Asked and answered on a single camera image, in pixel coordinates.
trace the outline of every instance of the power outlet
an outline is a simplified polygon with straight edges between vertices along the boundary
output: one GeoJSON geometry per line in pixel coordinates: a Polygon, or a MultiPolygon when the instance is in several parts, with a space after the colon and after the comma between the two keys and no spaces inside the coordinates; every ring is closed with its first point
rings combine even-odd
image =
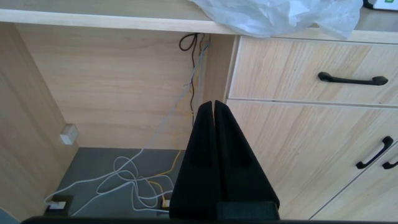
{"type": "Polygon", "coordinates": [[[68,216],[70,205],[72,204],[72,195],[54,195],[51,199],[52,202],[57,202],[53,205],[47,206],[44,216],[68,216]]]}

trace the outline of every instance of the light wood surface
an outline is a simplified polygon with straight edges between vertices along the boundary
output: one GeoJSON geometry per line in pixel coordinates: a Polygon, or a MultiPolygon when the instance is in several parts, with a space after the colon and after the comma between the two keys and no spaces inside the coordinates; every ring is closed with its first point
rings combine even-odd
{"type": "MultiPolygon", "coordinates": [[[[188,0],[3,0],[0,21],[122,29],[237,34],[188,0]]],[[[398,44],[396,12],[361,10],[350,42],[398,44]]],[[[317,27],[275,37],[337,40],[317,27]]]]}
{"type": "Polygon", "coordinates": [[[398,105],[398,45],[241,38],[230,98],[398,105]],[[327,83],[327,72],[340,78],[371,80],[383,86],[327,83]]]}
{"type": "Polygon", "coordinates": [[[211,35],[207,56],[203,101],[226,102],[229,84],[238,51],[239,37],[233,35],[211,35]]]}
{"type": "MultiPolygon", "coordinates": [[[[76,124],[81,147],[143,147],[192,74],[191,52],[178,47],[184,33],[18,28],[65,120],[76,124]]],[[[192,129],[189,100],[190,94],[151,148],[186,148],[192,129]]]]}
{"type": "Polygon", "coordinates": [[[281,219],[309,219],[398,137],[398,110],[228,100],[280,200],[281,219]]]}
{"type": "Polygon", "coordinates": [[[394,163],[397,159],[398,145],[388,150],[313,219],[398,222],[398,167],[389,170],[382,167],[383,163],[394,163]]]}
{"type": "Polygon", "coordinates": [[[44,212],[78,146],[62,144],[61,112],[14,24],[0,23],[0,207],[44,212]]]}

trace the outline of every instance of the cabinet door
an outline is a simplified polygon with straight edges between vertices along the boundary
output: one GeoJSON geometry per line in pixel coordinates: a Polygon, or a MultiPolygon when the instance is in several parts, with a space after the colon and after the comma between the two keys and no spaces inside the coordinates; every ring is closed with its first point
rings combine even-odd
{"type": "Polygon", "coordinates": [[[398,45],[264,40],[242,37],[229,97],[287,101],[398,105],[398,45]],[[385,85],[328,83],[334,77],[385,85]]]}
{"type": "Polygon", "coordinates": [[[280,199],[282,219],[309,219],[398,138],[398,110],[228,100],[280,199]]]}
{"type": "Polygon", "coordinates": [[[364,171],[313,219],[398,222],[398,166],[384,169],[383,164],[397,162],[398,145],[364,171]]]}

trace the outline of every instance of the black drawer handle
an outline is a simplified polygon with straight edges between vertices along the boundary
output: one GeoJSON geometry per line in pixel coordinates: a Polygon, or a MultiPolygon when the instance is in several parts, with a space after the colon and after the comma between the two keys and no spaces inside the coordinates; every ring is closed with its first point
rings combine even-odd
{"type": "Polygon", "coordinates": [[[398,165],[398,162],[396,162],[396,163],[394,163],[394,164],[391,164],[391,163],[389,163],[389,162],[386,162],[386,163],[384,163],[382,166],[383,166],[384,169],[392,169],[392,168],[394,168],[396,165],[398,165]]]}
{"type": "Polygon", "coordinates": [[[365,169],[368,165],[374,162],[381,154],[383,154],[383,152],[385,152],[392,145],[393,142],[394,140],[390,136],[385,137],[383,139],[384,147],[380,150],[380,152],[377,153],[369,162],[365,164],[363,162],[357,163],[356,168],[365,169]]]}
{"type": "Polygon", "coordinates": [[[352,80],[348,78],[337,78],[331,76],[327,72],[320,72],[318,77],[324,82],[335,82],[335,83],[350,83],[350,84],[362,84],[362,85],[384,85],[388,82],[386,77],[373,77],[372,80],[352,80]]]}

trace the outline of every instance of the gray floor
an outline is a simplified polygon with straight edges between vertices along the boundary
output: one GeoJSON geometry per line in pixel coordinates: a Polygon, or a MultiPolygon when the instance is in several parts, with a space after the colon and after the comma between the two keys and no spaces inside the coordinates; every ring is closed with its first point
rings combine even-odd
{"type": "MultiPolygon", "coordinates": [[[[113,171],[113,161],[118,156],[132,157],[139,152],[138,149],[101,149],[101,148],[80,148],[77,152],[73,162],[71,163],[67,173],[61,181],[58,189],[65,188],[70,184],[85,179],[92,179],[101,175],[107,174],[113,171]]],[[[156,175],[161,172],[169,170],[172,166],[177,150],[163,150],[163,149],[145,149],[144,152],[137,157],[134,162],[139,170],[141,176],[156,175]]],[[[175,169],[169,173],[169,177],[175,182],[178,171],[180,170],[181,162],[183,158],[183,152],[181,153],[175,169]]],[[[125,160],[120,160],[117,165],[125,163],[125,160]]],[[[134,170],[132,165],[127,165],[126,169],[131,171],[134,170]]],[[[63,195],[73,195],[74,199],[69,210],[69,214],[73,214],[87,201],[96,195],[97,186],[104,179],[97,180],[89,183],[82,183],[73,186],[72,188],[60,193],[63,195]]],[[[172,190],[170,182],[166,178],[158,178],[155,180],[163,186],[163,189],[172,190]]],[[[123,184],[125,181],[113,177],[110,178],[106,184],[100,189],[106,191],[123,184]]],[[[168,217],[168,215],[161,215],[157,212],[143,211],[135,212],[131,207],[131,188],[132,185],[125,186],[115,192],[101,196],[100,198],[92,201],[87,207],[81,212],[76,214],[76,217],[106,217],[106,218],[154,218],[154,217],[168,217]]],[[[154,186],[156,192],[159,194],[160,189],[154,186]]],[[[150,188],[144,183],[139,187],[139,193],[142,196],[152,196],[150,194],[150,188]]],[[[133,198],[135,206],[143,208],[137,201],[137,198],[133,198]]],[[[154,203],[154,200],[147,201],[150,204],[154,203]]]]}
{"type": "Polygon", "coordinates": [[[0,208],[0,223],[1,224],[18,224],[19,221],[10,216],[6,211],[0,208]]]}

